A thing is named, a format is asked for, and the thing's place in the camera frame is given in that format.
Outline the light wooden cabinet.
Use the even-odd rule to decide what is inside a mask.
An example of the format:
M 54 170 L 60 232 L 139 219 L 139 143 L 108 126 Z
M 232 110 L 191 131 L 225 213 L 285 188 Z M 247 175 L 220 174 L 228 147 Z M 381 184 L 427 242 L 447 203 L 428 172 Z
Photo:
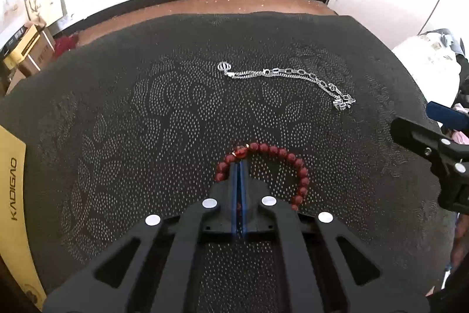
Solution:
M 51 26 L 64 16 L 62 0 L 26 0 L 26 10 L 34 24 Z

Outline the black patterned table mat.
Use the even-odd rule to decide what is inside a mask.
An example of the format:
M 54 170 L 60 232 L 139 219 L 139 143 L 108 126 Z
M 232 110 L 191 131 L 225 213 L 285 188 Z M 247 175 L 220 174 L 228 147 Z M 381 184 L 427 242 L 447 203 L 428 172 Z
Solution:
M 24 205 L 46 293 L 151 214 L 209 196 L 219 166 L 297 213 L 333 215 L 429 301 L 463 312 L 464 282 L 439 289 L 455 229 L 428 160 L 399 146 L 395 118 L 437 131 L 398 58 L 350 17 L 175 15 L 65 53 L 1 100 L 26 144 Z M 264 235 L 210 242 L 184 312 L 287 312 Z M 1 259 L 1 310 L 38 310 Z

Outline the yellow jewelry box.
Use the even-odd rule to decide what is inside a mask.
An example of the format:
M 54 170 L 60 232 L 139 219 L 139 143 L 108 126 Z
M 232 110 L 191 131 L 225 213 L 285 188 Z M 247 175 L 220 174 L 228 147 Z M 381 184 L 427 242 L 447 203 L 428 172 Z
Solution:
M 1 128 L 1 259 L 38 310 L 46 293 L 31 255 L 26 230 L 24 172 L 26 144 Z

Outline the red cloth on floor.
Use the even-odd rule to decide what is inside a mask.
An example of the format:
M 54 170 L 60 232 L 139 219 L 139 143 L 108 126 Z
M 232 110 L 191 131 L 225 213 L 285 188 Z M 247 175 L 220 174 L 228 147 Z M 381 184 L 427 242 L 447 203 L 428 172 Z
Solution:
M 61 36 L 55 40 L 54 46 L 54 56 L 58 58 L 63 55 L 65 52 L 73 50 L 76 48 L 79 42 L 79 36 L 77 34 L 72 34 L 71 36 Z

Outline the yellow cardboard box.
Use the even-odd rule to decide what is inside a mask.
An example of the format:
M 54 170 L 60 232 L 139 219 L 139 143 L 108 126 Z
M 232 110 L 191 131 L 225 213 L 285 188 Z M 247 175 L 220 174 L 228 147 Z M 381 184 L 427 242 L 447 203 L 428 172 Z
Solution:
M 41 72 L 52 62 L 55 41 L 46 27 L 31 25 L 20 29 L 22 36 L 13 36 L 7 43 L 2 63 L 11 72 L 19 70 L 25 77 Z

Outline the white cloth bundle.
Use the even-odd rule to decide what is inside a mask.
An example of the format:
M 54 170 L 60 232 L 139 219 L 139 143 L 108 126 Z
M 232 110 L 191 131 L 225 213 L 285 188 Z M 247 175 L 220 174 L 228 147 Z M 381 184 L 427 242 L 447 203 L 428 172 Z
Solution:
M 463 42 L 446 28 L 410 36 L 393 49 L 428 102 L 451 107 L 464 80 Z

